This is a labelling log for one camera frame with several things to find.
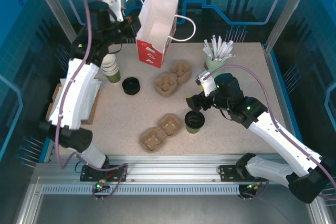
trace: black lid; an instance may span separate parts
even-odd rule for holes
[[[122,88],[126,94],[135,95],[140,90],[139,80],[135,77],[126,78],[122,82]]]
[[[184,118],[185,125],[189,128],[197,130],[204,125],[204,115],[199,111],[189,111]]]

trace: paper bag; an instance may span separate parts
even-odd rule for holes
[[[187,41],[196,32],[195,23],[184,16],[177,15],[179,0],[145,0],[139,14],[141,28],[136,35],[139,60],[160,68],[170,42]],[[194,32],[187,39],[175,39],[176,19],[182,17],[194,26]]]

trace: cardboard cup holder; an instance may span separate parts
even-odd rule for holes
[[[168,73],[156,78],[154,87],[162,97],[170,97],[175,93],[178,86],[185,84],[191,77],[191,66],[185,61],[177,61]]]
[[[158,151],[167,137],[174,137],[182,128],[181,121],[173,114],[165,115],[157,123],[156,128],[150,128],[141,134],[139,143],[148,153]]]

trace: stacked cups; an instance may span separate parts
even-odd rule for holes
[[[120,71],[115,55],[107,54],[100,68],[110,82],[116,83],[120,81]]]

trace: cardboard box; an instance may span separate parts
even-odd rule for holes
[[[57,96],[60,96],[61,94],[59,93],[59,90],[60,88],[62,87],[61,83],[57,84],[55,90],[54,90],[54,93],[52,95],[52,103],[49,105],[48,107],[48,111],[47,111],[47,114],[46,114],[46,120],[49,121],[49,117],[51,115],[51,113],[55,110],[56,108],[56,104],[55,102],[58,102],[59,100],[59,97]],[[91,112],[90,112],[90,115],[89,115],[89,118],[87,120],[82,120],[81,123],[82,124],[92,124],[93,123],[93,120],[95,119],[94,117],[94,114],[96,112],[96,108],[97,108],[97,103],[98,103],[98,97],[99,97],[99,90],[97,92],[97,95],[94,99],[94,102],[93,102],[93,105],[92,105],[92,109],[91,109]]]

